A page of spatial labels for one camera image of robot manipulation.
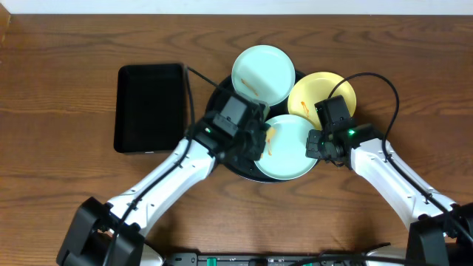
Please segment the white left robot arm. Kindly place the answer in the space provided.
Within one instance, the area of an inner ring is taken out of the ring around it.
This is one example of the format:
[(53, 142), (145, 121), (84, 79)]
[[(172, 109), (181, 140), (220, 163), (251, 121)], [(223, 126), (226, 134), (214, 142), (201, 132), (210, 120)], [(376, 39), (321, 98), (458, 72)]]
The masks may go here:
[(161, 265), (145, 243), (159, 218), (225, 159), (258, 160), (269, 125), (259, 115), (232, 120), (212, 111), (194, 120), (163, 163), (103, 204), (94, 197), (76, 211), (56, 257), (58, 265)]

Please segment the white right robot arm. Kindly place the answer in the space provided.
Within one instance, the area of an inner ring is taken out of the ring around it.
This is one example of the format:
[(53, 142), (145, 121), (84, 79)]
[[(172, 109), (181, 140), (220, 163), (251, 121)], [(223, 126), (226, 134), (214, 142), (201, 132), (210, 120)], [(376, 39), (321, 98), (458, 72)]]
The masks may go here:
[(458, 205), (413, 171), (370, 124), (332, 131), (311, 129), (306, 155), (346, 166), (388, 202), (409, 231), (406, 250), (375, 248), (387, 256), (430, 265), (472, 264), (472, 204)]

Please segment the green and yellow sponge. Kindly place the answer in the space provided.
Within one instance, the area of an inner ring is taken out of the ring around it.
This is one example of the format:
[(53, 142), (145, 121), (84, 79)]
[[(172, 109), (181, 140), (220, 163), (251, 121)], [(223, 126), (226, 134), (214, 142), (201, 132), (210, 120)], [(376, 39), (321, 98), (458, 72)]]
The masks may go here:
[(271, 140), (273, 139), (275, 134), (276, 134), (276, 130), (272, 126), (266, 131), (265, 150), (268, 153), (268, 156), (272, 155)]

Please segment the yellow plate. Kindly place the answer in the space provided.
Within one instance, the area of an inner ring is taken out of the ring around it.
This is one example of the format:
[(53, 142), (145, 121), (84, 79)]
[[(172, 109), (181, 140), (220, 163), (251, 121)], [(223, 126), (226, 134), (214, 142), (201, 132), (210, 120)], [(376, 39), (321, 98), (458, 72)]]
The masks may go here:
[(332, 72), (315, 72), (296, 82), (287, 101), (287, 110), (296, 118), (287, 119), (286, 129), (321, 129), (315, 104), (329, 94), (344, 78)]

